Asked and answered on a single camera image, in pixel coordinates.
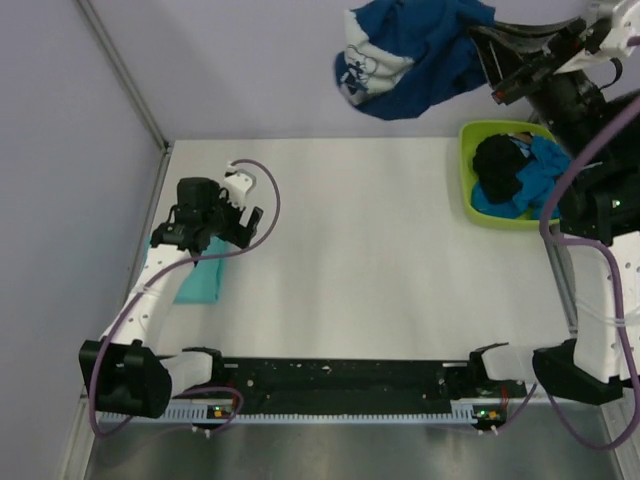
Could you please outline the dark blue printed t-shirt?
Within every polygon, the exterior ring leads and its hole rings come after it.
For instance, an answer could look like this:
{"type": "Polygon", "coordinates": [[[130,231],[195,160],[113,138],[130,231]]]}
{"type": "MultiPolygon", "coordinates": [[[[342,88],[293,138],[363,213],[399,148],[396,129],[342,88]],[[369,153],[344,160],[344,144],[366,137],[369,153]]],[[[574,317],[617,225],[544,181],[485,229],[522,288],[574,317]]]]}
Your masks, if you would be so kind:
{"type": "Polygon", "coordinates": [[[414,119],[487,83],[472,27],[493,27],[482,1],[371,1],[344,12],[346,45],[334,60],[337,89],[357,111],[414,119]]]}

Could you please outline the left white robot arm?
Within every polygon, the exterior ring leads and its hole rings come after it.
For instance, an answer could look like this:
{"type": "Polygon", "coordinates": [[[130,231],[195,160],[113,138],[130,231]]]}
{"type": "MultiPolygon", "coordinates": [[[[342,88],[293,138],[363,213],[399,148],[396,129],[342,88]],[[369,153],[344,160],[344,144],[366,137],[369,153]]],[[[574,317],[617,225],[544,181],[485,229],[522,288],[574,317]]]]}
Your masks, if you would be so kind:
{"type": "Polygon", "coordinates": [[[87,391],[99,412],[158,418],[169,401],[195,387],[216,396],[226,387],[217,351],[181,347],[159,351],[161,332],[174,300],[215,238],[244,249],[256,234],[263,211],[241,221],[255,179],[230,170],[222,181],[183,178],[168,218],[151,234],[146,259],[119,316],[98,341],[87,340],[79,363],[87,391]]]}

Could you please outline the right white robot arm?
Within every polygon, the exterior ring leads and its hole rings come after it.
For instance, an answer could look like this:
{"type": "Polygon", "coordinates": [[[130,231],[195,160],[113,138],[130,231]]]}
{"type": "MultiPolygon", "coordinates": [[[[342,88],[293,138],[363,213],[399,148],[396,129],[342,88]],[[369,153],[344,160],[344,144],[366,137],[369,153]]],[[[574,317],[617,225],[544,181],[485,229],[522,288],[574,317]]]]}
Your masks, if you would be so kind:
{"type": "Polygon", "coordinates": [[[638,28],[611,16],[468,31],[494,100],[527,100],[570,156],[550,196],[559,224],[543,233],[570,253],[577,336],[532,363],[549,394],[591,405],[639,383],[639,95],[605,99],[586,68],[629,55],[638,28]]]}

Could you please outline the folded teal t-shirt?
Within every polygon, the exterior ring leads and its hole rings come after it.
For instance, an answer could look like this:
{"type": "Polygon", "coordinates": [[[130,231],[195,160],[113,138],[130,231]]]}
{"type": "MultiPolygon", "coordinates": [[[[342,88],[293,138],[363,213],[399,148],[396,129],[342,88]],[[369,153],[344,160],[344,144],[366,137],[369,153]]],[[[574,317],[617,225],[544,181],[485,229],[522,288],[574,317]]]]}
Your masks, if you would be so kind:
{"type": "Polygon", "coordinates": [[[168,301],[175,290],[177,281],[184,273],[187,276],[172,298],[173,305],[207,304],[218,302],[222,289],[223,277],[226,268],[226,260],[216,258],[200,260],[197,264],[182,265],[157,280],[151,287],[147,286],[149,280],[161,269],[178,260],[186,259],[188,252],[176,245],[159,244],[156,247],[149,245],[145,252],[145,259],[140,275],[131,290],[131,295],[139,292],[146,294],[159,294],[161,299],[168,301]]]}

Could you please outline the lime green plastic basket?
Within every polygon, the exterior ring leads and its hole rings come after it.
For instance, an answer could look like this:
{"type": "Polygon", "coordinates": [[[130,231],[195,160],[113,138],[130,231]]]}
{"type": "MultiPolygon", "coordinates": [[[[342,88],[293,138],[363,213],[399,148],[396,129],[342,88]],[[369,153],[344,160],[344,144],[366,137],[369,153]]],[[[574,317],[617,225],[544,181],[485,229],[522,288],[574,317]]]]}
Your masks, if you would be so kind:
{"type": "Polygon", "coordinates": [[[486,138],[498,134],[530,132],[550,141],[556,141],[553,134],[543,125],[516,120],[477,120],[463,125],[458,136],[458,171],[461,185],[463,208],[468,220],[480,227],[503,231],[537,231],[539,221],[532,217],[532,210],[524,212],[517,219],[507,219],[485,215],[471,204],[472,191],[478,178],[472,162],[478,145],[486,138]]]}

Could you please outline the black t-shirt in basket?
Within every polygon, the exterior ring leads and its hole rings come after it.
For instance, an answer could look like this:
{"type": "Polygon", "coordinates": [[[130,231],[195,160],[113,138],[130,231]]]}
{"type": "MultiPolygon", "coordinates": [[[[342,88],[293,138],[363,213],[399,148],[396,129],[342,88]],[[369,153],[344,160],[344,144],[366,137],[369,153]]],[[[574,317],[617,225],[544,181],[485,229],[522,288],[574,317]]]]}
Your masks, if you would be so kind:
{"type": "Polygon", "coordinates": [[[514,135],[493,135],[477,146],[472,167],[490,204],[506,203],[522,189],[517,174],[531,161],[530,144],[514,135]]]}

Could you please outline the bright blue t-shirt in basket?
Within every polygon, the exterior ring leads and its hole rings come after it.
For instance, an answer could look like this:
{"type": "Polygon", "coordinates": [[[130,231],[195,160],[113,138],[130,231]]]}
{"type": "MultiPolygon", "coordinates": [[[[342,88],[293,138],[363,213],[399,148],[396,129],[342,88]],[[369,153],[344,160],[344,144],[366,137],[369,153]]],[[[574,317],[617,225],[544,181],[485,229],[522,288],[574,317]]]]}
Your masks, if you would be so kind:
{"type": "Polygon", "coordinates": [[[522,189],[506,203],[490,204],[477,181],[471,204],[485,215],[507,219],[517,219],[531,209],[532,217],[537,220],[556,180],[567,170],[569,157],[558,144],[542,136],[526,133],[507,135],[514,135],[531,147],[532,161],[517,174],[523,183],[522,189]]]}

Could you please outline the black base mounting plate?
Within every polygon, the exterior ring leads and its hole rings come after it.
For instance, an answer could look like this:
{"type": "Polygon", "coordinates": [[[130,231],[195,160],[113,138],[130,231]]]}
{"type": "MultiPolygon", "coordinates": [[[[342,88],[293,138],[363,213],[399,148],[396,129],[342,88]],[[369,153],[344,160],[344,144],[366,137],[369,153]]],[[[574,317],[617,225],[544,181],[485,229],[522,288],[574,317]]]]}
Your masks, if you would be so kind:
{"type": "Polygon", "coordinates": [[[457,400],[526,396],[524,385],[488,380],[467,361],[227,357],[213,371],[242,393],[245,414],[444,414],[457,400]]]}

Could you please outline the left aluminium frame post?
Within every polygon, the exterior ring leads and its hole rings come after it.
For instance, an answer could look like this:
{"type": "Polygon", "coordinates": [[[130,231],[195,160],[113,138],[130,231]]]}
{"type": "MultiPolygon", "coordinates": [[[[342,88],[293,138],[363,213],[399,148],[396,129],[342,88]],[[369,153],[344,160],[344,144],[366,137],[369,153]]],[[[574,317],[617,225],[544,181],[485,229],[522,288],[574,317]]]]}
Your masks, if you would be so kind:
{"type": "Polygon", "coordinates": [[[137,82],[126,65],[124,58],[115,45],[93,2],[89,0],[74,0],[73,4],[85,21],[89,32],[96,40],[112,73],[153,143],[159,151],[163,153],[167,152],[170,147],[170,142],[162,132],[162,129],[144,99],[137,82]]]}

